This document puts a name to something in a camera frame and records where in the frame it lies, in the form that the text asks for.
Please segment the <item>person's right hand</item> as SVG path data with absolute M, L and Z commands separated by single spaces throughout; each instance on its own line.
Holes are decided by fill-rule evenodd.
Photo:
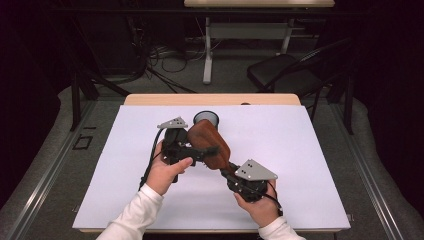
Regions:
M 237 204 L 247 211 L 253 221 L 260 227 L 266 227 L 279 217 L 276 203 L 267 197 L 253 203 L 246 202 L 238 193 L 234 194 Z

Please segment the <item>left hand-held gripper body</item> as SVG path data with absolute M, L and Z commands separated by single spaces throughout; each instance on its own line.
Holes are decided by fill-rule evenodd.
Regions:
M 191 147 L 188 142 L 187 127 L 187 123 L 181 117 L 173 118 L 158 125 L 160 130 L 165 131 L 162 152 L 170 164 L 191 157 L 193 159 L 192 166 L 195 166 L 197 161 L 202 160 L 202 151 Z

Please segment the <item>desk with white legs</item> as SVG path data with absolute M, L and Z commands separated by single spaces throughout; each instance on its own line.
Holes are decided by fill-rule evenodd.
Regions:
M 334 0 L 184 0 L 185 7 L 196 10 L 298 10 L 331 8 L 334 5 Z M 293 24 L 293 18 L 283 20 L 282 23 L 264 23 L 259 20 L 252 23 L 238 20 L 217 23 L 206 17 L 203 83 L 210 84 L 212 80 L 212 39 L 280 39 L 283 41 L 280 52 L 286 53 Z

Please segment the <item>black mesh pen cup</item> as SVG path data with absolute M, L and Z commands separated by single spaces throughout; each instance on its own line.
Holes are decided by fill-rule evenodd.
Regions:
M 208 120 L 215 128 L 218 128 L 220 121 L 219 116 L 210 110 L 200 111 L 193 117 L 194 124 L 197 124 L 201 120 Z

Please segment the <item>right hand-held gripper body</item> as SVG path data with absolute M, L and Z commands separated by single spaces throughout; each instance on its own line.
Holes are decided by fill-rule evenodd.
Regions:
M 256 202 L 266 195 L 270 180 L 276 180 L 277 174 L 255 160 L 249 159 L 237 171 L 231 169 L 235 182 L 227 180 L 228 188 L 238 193 L 246 202 Z

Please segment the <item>black metal stand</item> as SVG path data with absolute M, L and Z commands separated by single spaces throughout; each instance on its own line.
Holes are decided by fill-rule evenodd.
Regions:
M 329 103 L 339 103 L 341 97 L 344 97 L 343 108 L 343 125 L 349 134 L 353 134 L 352 130 L 352 110 L 354 95 L 354 78 L 350 74 L 343 74 L 336 78 L 328 95 Z
M 95 87 L 96 83 L 99 83 L 124 97 L 130 94 L 129 91 L 124 90 L 123 88 L 103 78 L 101 75 L 96 74 L 90 70 L 76 72 L 71 83 L 73 117 L 71 131 L 74 131 L 77 128 L 82 119 L 80 93 L 83 93 L 84 96 L 90 101 L 95 101 L 99 98 L 100 94 Z

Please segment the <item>person's left hand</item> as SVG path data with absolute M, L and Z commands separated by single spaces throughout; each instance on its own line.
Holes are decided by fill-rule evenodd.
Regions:
M 146 184 L 157 194 L 163 196 L 171 186 L 174 178 L 182 174 L 193 163 L 191 157 L 184 158 L 175 164 L 166 163 L 162 154 L 162 143 L 156 145 L 154 158 L 146 180 Z

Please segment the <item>metal floor rail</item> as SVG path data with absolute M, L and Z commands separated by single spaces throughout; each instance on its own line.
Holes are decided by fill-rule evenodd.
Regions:
M 93 116 L 95 102 L 83 107 L 71 131 L 64 114 L 46 139 L 12 199 L 0 212 L 0 240 L 87 240 L 73 223 L 90 182 L 102 139 Z
M 342 110 L 336 104 L 330 104 L 330 109 L 332 114 L 335 116 L 336 123 L 339 126 L 343 138 L 348 145 L 348 148 L 354 159 L 357 172 L 360 175 L 360 178 L 364 184 L 364 187 L 388 240 L 404 240 L 404 237 L 394 219 L 394 216 L 389 209 L 387 201 L 384 198 L 355 137 L 350 134 L 344 125 Z

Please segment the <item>white table sheet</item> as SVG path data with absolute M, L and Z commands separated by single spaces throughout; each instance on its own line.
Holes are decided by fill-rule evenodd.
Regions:
M 159 124 L 187 123 L 198 106 L 123 106 L 73 223 L 84 232 L 104 229 L 136 194 Z M 298 231 L 340 231 L 350 223 L 307 111 L 302 106 L 214 106 L 231 162 L 253 159 L 273 171 L 288 223 Z M 151 232 L 242 232 L 257 226 L 241 209 L 219 172 L 198 163 L 165 195 Z

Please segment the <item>black folding chair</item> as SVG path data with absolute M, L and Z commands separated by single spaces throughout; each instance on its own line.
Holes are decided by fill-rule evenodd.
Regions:
M 350 38 L 312 50 L 297 59 L 281 54 L 255 63 L 247 68 L 247 77 L 261 93 L 292 93 L 303 98 L 319 92 L 336 77 L 326 73 L 326 64 L 346 51 L 352 44 Z

